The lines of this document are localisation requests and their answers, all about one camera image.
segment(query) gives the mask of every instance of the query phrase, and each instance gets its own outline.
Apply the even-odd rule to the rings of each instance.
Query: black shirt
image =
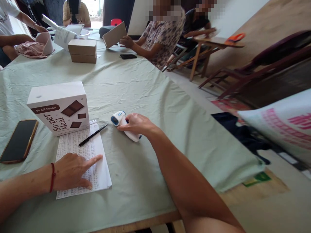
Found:
[[[207,19],[207,16],[199,16],[199,18],[197,18],[195,21],[193,21],[194,19],[194,14],[195,14],[195,8],[192,10],[189,10],[186,13],[186,22],[184,25],[184,30],[182,32],[182,37],[185,34],[187,34],[188,32],[191,31],[196,31],[196,30],[200,30],[201,28],[205,27],[205,25],[207,25],[210,21]]]

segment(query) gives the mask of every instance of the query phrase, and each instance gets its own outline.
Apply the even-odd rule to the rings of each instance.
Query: hand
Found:
[[[146,137],[156,131],[160,131],[160,129],[147,117],[138,113],[127,115],[126,120],[128,120],[129,123],[127,125],[118,126],[118,130],[130,131],[136,134],[145,135]]]
[[[34,24],[34,28],[35,28],[39,33],[48,32],[47,29],[45,29],[45,28],[42,27],[42,26],[39,26],[38,24]]]
[[[32,37],[30,37],[26,34],[16,34],[13,37],[14,37],[14,44],[15,45],[19,45],[19,44],[25,43],[27,41],[35,42],[35,40]]]
[[[132,40],[131,37],[129,36],[124,36],[121,40],[120,40],[120,44],[124,45],[124,46],[121,46],[121,47],[125,47],[125,48],[128,48],[128,49],[131,49],[134,45],[134,41]]]
[[[209,35],[215,31],[217,31],[216,28],[210,28],[210,29],[205,30],[206,37],[209,38]]]
[[[97,155],[86,161],[84,157],[68,153],[58,160],[55,166],[53,190],[67,190],[76,187],[92,189],[92,184],[82,175],[95,163],[103,158]]]

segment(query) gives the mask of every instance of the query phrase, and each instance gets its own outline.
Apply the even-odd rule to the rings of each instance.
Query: white box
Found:
[[[27,106],[55,136],[90,127],[82,82],[33,87]]]

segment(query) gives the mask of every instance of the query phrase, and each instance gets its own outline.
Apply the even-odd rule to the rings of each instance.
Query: infrared thermometer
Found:
[[[126,125],[128,124],[128,122],[125,119],[125,112],[124,111],[119,111],[115,114],[112,115],[111,117],[111,122],[113,123],[113,125],[115,127],[120,126],[120,125]],[[134,142],[138,142],[142,135],[141,134],[134,134],[132,132],[129,131],[124,131],[124,133],[130,138],[132,139]]]

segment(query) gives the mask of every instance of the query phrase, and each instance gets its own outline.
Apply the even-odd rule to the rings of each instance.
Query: person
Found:
[[[126,120],[129,123],[118,126],[118,130],[142,134],[150,141],[186,232],[245,233],[209,182],[159,127],[137,113],[129,114]],[[55,163],[57,172],[54,190],[90,185],[80,177],[101,158],[102,156],[98,155],[90,161],[84,161],[77,155],[65,155]],[[23,201],[48,192],[51,172],[51,166],[47,165],[32,173],[0,183],[0,223]]]
[[[103,158],[97,155],[86,161],[84,157],[68,153],[54,164],[55,176],[52,185],[52,165],[45,165],[33,172],[0,182],[0,224],[23,202],[52,190],[67,190],[76,187],[92,189],[90,181],[82,175]]]
[[[211,22],[208,20],[206,12],[209,12],[214,7],[216,0],[202,0],[202,3],[197,8],[191,9],[186,13],[186,22],[182,32],[182,36],[178,41],[179,45],[187,48],[186,52],[189,53],[193,50],[198,43],[189,37],[196,37],[200,35],[206,35],[207,37],[216,31],[211,27]],[[176,56],[173,54],[170,56],[166,65],[169,65]]]
[[[180,13],[177,18],[169,18],[171,1],[155,1],[153,5],[153,19],[137,42],[129,36],[120,40],[122,47],[132,49],[138,55],[145,57],[158,69],[162,70],[172,54],[183,30],[185,11],[181,6],[175,6]]]
[[[11,61],[17,58],[18,54],[14,48],[15,45],[27,41],[34,42],[34,39],[29,35],[14,34],[9,15],[40,33],[47,31],[44,27],[36,24],[28,15],[21,12],[10,0],[0,1],[0,65],[2,67],[6,67]]]
[[[90,28],[91,19],[85,3],[81,0],[66,0],[63,6],[63,24],[84,24],[85,28]]]

